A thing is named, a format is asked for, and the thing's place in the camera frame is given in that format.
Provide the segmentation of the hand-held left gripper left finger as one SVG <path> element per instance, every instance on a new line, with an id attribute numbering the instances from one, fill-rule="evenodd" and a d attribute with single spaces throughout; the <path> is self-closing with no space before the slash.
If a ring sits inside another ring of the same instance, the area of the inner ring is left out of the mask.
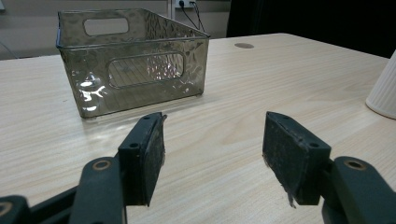
<path id="1" fill-rule="evenodd" d="M 118 148 L 126 205 L 149 206 L 165 160 L 162 112 L 142 117 Z"/>

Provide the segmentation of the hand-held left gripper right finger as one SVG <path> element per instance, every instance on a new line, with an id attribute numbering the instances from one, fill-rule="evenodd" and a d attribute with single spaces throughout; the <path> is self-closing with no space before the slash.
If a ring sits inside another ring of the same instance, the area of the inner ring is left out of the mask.
<path id="1" fill-rule="evenodd" d="M 295 119 L 268 111 L 262 156 L 287 192 L 290 205 L 317 205 L 319 176 L 328 164 L 331 147 Z"/>

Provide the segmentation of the clear grey plastic storage basket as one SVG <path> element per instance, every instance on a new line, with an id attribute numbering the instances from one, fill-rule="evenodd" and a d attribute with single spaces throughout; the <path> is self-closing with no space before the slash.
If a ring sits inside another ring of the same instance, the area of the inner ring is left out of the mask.
<path id="1" fill-rule="evenodd" d="M 209 35 L 143 8 L 58 13 L 79 114 L 94 118 L 201 95 Z"/>

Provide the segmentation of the white ribbed cup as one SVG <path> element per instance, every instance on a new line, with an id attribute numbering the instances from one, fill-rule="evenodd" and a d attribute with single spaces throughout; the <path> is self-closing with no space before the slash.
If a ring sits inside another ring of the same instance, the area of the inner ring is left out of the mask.
<path id="1" fill-rule="evenodd" d="M 375 113 L 396 119 L 396 50 L 374 84 L 365 103 Z"/>

